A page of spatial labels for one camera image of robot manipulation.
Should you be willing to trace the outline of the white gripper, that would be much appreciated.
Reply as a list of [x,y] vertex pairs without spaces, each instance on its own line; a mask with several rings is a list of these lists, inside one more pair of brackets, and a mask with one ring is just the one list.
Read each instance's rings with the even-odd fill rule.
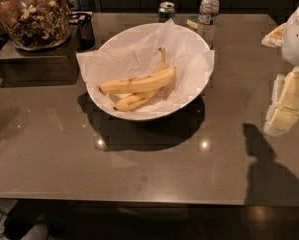
[[294,65],[286,76],[278,74],[272,90],[264,132],[273,137],[288,133],[299,120],[299,6],[285,23],[279,25],[261,41],[270,47],[281,47],[282,57]]

